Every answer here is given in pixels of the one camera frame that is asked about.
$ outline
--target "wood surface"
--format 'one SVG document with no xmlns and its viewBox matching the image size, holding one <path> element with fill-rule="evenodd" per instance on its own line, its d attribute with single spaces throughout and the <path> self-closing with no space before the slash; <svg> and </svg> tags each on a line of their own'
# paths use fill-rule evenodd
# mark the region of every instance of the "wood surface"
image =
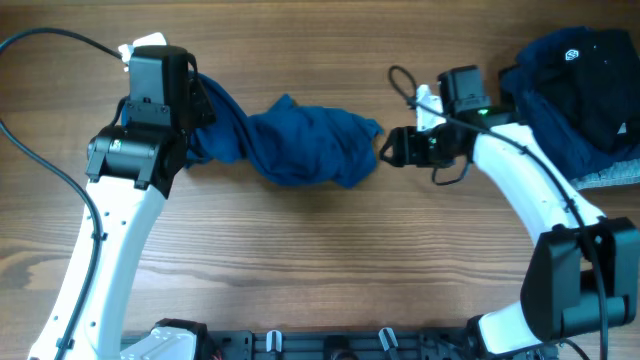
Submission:
<svg viewBox="0 0 640 360">
<path fill-rule="evenodd" d="M 386 82 L 392 64 L 431 84 L 478 64 L 495 96 L 497 70 L 554 29 L 622 27 L 640 44 L 632 1 L 160 3 L 0 1 L 0 38 L 54 26 L 116 48 L 161 31 L 247 113 L 288 92 L 387 130 L 415 121 Z M 128 91 L 122 67 L 76 41 L 26 39 L 0 58 L 0 114 L 84 182 L 86 144 Z M 24 359 L 55 302 L 82 203 L 4 137 L 0 159 L 0 359 Z M 462 326 L 516 301 L 532 246 L 504 197 L 475 169 L 449 187 L 429 175 L 381 164 L 345 190 L 278 187 L 247 162 L 181 172 L 142 254 L 126 331 L 164 317 L 219 330 Z M 640 224 L 640 187 L 585 194 L 609 216 Z M 639 324 L 610 332 L 612 359 L 638 358 Z M 576 341 L 596 358 L 595 334 Z"/>
</svg>

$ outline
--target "blue cloth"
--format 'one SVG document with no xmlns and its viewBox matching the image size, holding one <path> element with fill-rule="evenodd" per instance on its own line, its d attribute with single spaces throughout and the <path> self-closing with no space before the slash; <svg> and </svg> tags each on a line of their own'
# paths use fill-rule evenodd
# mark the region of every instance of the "blue cloth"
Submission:
<svg viewBox="0 0 640 360">
<path fill-rule="evenodd" d="M 217 121 L 191 136 L 189 160 L 230 164 L 248 158 L 279 185 L 333 180 L 351 188 L 375 169 L 372 140 L 384 132 L 375 120 L 341 109 L 296 106 L 286 94 L 266 113 L 247 116 L 220 84 L 200 78 Z"/>
<path fill-rule="evenodd" d="M 618 161 L 640 158 L 640 146 L 617 144 L 611 153 L 593 146 L 564 115 L 534 88 L 535 71 L 550 61 L 566 41 L 591 31 L 586 27 L 558 30 L 529 44 L 516 57 L 518 67 L 506 73 L 501 87 L 510 93 L 518 111 L 529 121 L 540 148 L 567 178 L 594 173 Z"/>
</svg>

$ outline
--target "pile of clothes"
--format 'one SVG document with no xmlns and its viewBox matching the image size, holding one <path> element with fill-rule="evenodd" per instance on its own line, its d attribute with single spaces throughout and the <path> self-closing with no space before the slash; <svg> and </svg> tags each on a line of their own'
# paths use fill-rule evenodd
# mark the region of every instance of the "pile of clothes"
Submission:
<svg viewBox="0 0 640 360">
<path fill-rule="evenodd" d="M 574 187 L 640 182 L 640 59 L 626 31 L 562 29 L 516 61 L 501 88 Z"/>
</svg>

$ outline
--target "wooden table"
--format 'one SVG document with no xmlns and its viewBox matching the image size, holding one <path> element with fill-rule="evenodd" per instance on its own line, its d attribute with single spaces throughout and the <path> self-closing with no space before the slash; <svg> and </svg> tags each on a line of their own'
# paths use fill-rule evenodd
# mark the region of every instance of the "wooden table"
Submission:
<svg viewBox="0 0 640 360">
<path fill-rule="evenodd" d="M 2 1 L 0 38 L 46 25 L 116 48 L 161 31 L 248 113 L 288 92 L 387 130 L 414 122 L 387 84 L 391 64 L 431 84 L 478 64 L 495 98 L 497 70 L 554 29 L 622 27 L 640 40 L 632 2 L 18 2 Z M 128 91 L 122 68 L 75 41 L 29 38 L 0 59 L 0 113 L 22 141 L 84 182 L 86 145 Z M 24 359 L 56 299 L 82 203 L 4 138 L 0 155 L 0 359 Z M 163 317 L 256 331 L 461 326 L 517 300 L 532 246 L 501 193 L 476 170 L 442 188 L 429 175 L 381 164 L 347 191 L 278 187 L 247 162 L 181 172 L 145 246 L 126 330 Z M 640 187 L 586 195 L 640 224 Z M 596 357 L 597 335 L 577 341 Z M 611 358 L 636 358 L 640 322 L 612 330 L 610 344 Z"/>
</svg>

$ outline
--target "blue fabric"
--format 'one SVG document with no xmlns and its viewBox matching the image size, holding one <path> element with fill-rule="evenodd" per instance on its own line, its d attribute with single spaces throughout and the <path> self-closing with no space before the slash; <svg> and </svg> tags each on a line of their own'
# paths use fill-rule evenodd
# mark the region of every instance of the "blue fabric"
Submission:
<svg viewBox="0 0 640 360">
<path fill-rule="evenodd" d="M 520 66 L 501 80 L 502 89 L 513 95 L 518 111 L 529 121 L 538 145 L 567 179 L 600 171 L 614 162 L 640 158 L 638 145 L 618 144 L 611 153 L 600 151 L 534 89 L 536 69 L 547 64 L 560 45 L 587 31 L 591 30 L 567 28 L 534 41 L 516 57 Z"/>
<path fill-rule="evenodd" d="M 266 113 L 247 116 L 212 79 L 200 74 L 217 121 L 191 137 L 189 160 L 234 163 L 248 158 L 279 185 L 333 180 L 355 186 L 376 167 L 372 140 L 384 131 L 372 119 L 320 106 L 296 106 L 283 95 Z"/>
</svg>

